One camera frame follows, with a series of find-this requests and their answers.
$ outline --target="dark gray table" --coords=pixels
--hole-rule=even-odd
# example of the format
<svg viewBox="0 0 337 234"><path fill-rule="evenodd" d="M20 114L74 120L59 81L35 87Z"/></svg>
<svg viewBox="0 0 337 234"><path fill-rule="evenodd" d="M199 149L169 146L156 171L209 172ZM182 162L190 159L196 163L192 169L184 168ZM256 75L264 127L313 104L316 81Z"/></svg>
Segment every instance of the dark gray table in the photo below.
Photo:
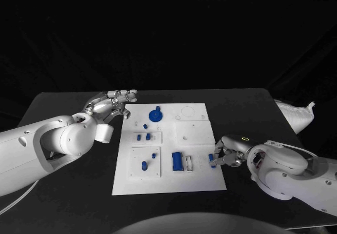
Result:
<svg viewBox="0 0 337 234"><path fill-rule="evenodd" d="M82 110L97 94L42 93L19 126ZM206 103L216 140L242 134L301 147L297 135L265 89L140 91L138 103ZM251 180L246 166L223 166L228 191L112 196L123 118L111 125L110 144L94 143L89 152L45 177L19 204L0 216L2 233L110 233L160 215L216 212L242 215L284 228L337 224L337 217L303 201L268 196ZM3 208L27 190L0 197Z"/></svg>

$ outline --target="blue object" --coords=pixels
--hole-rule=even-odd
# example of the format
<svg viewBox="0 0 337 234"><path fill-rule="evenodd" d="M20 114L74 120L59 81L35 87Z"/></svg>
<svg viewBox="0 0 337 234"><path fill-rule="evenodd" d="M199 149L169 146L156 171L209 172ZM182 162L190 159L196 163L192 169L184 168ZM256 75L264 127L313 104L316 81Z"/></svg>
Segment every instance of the blue object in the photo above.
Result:
<svg viewBox="0 0 337 234"><path fill-rule="evenodd" d="M146 163L146 161L141 162L141 169L143 169L144 171L147 170L147 163Z"/></svg>
<svg viewBox="0 0 337 234"><path fill-rule="evenodd" d="M212 161L213 160L213 155L212 154L209 154L209 161Z"/></svg>
<svg viewBox="0 0 337 234"><path fill-rule="evenodd" d="M148 114L148 118L153 122L159 122L163 119L163 113L160 112L160 106L156 107L156 110L153 110Z"/></svg>
<svg viewBox="0 0 337 234"><path fill-rule="evenodd" d="M171 153L171 161L173 161L173 170L183 171L183 155L180 152Z"/></svg>

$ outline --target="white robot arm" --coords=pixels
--hole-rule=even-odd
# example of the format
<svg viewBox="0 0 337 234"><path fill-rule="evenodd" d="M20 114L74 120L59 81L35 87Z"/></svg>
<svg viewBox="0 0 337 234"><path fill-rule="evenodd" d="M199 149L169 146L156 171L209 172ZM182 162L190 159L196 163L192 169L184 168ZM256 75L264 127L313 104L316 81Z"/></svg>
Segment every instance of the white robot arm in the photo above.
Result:
<svg viewBox="0 0 337 234"><path fill-rule="evenodd" d="M137 90L101 92L82 112L58 116L0 133L0 196L17 191L91 149L108 143L117 115L128 119L125 101L135 102Z"/></svg>
<svg viewBox="0 0 337 234"><path fill-rule="evenodd" d="M304 158L275 141L258 144L238 135L226 135L216 144L210 165L238 167L248 162L252 180L264 192L281 200L292 197L317 210L337 216L337 160L317 157Z"/></svg>

